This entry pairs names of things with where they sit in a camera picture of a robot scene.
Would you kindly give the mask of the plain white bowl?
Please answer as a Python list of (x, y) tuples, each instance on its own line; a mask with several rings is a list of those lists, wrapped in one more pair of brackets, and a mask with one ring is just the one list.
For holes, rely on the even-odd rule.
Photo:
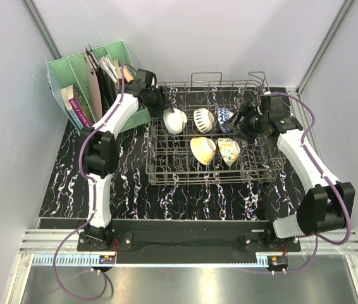
[(164, 110), (163, 121), (170, 134), (178, 135), (183, 132), (187, 124), (187, 116), (178, 108), (167, 109)]

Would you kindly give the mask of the blue zigzag pattern bowl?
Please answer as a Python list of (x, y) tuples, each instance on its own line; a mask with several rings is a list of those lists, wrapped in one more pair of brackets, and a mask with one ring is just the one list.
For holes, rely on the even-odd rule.
[(229, 127), (224, 126), (224, 124), (233, 116), (233, 112), (225, 107), (216, 108), (216, 117), (218, 119), (219, 128), (223, 134), (227, 134), (231, 131)]

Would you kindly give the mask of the white bowl black stripes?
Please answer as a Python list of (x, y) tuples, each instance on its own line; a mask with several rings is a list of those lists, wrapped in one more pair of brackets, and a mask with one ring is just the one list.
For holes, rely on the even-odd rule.
[(207, 134), (213, 129), (214, 116), (208, 109), (196, 109), (193, 117), (196, 127), (202, 134)]

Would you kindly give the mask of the grey wire dish rack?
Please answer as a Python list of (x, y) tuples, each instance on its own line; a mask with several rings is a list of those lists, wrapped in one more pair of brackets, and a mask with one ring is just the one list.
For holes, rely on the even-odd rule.
[(218, 113), (231, 115), (245, 102), (257, 106), (258, 95), (269, 90), (264, 72), (250, 72), (245, 80), (203, 79), (161, 85), (168, 101), (187, 118), (173, 135), (162, 118), (149, 123), (145, 171), (154, 185), (269, 182), (284, 169), (285, 156), (264, 136), (251, 143), (235, 138), (220, 126)]

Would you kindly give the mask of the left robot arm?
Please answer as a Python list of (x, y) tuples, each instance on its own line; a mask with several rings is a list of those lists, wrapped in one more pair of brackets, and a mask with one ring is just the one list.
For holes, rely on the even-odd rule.
[(89, 214), (78, 230), (101, 251), (113, 245), (110, 210), (111, 178), (119, 163), (116, 138), (128, 119), (145, 106), (151, 117), (170, 108), (164, 89), (157, 85), (156, 74), (138, 69), (135, 78), (122, 83), (110, 109), (92, 127), (84, 127), (78, 167), (89, 186)]

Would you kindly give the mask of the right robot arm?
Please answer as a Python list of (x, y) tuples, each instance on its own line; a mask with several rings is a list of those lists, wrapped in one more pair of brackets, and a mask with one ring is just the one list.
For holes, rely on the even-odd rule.
[(299, 120), (284, 107), (287, 94), (267, 92), (259, 96), (260, 107), (245, 102), (224, 126), (236, 131), (235, 138), (253, 142), (264, 134), (283, 153), (297, 173), (304, 197), (294, 214), (273, 220), (264, 235), (264, 244), (278, 251), (293, 238), (316, 236), (341, 246), (351, 235), (351, 214), (355, 189), (341, 182), (314, 151)]

